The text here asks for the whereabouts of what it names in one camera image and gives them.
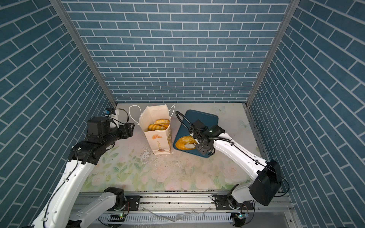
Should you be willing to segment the white paper bread bag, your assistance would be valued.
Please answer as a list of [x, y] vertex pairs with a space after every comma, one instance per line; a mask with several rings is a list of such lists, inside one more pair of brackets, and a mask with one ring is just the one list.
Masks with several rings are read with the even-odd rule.
[[[167, 155], [172, 154], [172, 124], [171, 118], [173, 111], [175, 111], [175, 105], [170, 108], [167, 105], [154, 105], [148, 106], [144, 110], [138, 105], [132, 105], [128, 108], [128, 114], [132, 118], [132, 109], [139, 110], [139, 117], [133, 119], [138, 126], [142, 129], [145, 137], [149, 143], [152, 152], [155, 155]], [[170, 124], [164, 131], [148, 131], [148, 126], [154, 124], [156, 120], [169, 119]]]

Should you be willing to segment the small ring donut bread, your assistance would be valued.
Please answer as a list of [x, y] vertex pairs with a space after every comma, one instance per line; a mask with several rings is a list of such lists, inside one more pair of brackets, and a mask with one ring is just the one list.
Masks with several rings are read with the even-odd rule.
[[169, 125], [170, 120], [169, 119], [159, 119], [154, 122], [155, 125]]

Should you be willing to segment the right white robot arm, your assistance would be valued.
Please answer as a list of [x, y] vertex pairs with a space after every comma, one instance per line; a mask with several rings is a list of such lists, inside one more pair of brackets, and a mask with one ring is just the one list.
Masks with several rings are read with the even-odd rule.
[[191, 136], [196, 141], [196, 150], [200, 153], [209, 155], [216, 151], [223, 153], [242, 168], [252, 180], [251, 184], [235, 185], [227, 194], [227, 201], [232, 208], [251, 200], [268, 206], [275, 198], [283, 181], [280, 165], [275, 160], [267, 161], [251, 153], [218, 125], [192, 129]]

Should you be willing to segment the large seeded oval loaf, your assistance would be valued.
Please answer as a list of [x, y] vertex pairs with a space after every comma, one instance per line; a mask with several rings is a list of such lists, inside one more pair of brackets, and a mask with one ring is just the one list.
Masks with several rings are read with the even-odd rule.
[[197, 143], [197, 141], [192, 136], [183, 136], [176, 141], [175, 147], [178, 150], [188, 151], [188, 150], [185, 150], [185, 147], [184, 147], [184, 145], [187, 143]]

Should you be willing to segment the striped long bread roll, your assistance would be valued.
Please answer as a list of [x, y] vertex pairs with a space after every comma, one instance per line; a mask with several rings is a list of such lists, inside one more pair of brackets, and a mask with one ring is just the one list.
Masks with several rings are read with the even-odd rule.
[[168, 128], [168, 124], [162, 124], [162, 125], [157, 125], [157, 124], [150, 124], [148, 126], [148, 131], [164, 131]]

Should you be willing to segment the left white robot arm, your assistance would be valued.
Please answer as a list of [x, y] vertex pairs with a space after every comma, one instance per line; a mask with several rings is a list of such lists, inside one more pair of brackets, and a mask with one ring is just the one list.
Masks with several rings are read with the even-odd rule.
[[71, 213], [86, 178], [101, 156], [116, 141], [132, 137], [134, 128], [134, 123], [118, 125], [106, 117], [90, 119], [85, 139], [72, 147], [56, 189], [30, 227], [87, 228], [107, 210], [123, 211], [127, 206], [124, 190], [108, 187], [81, 211]]

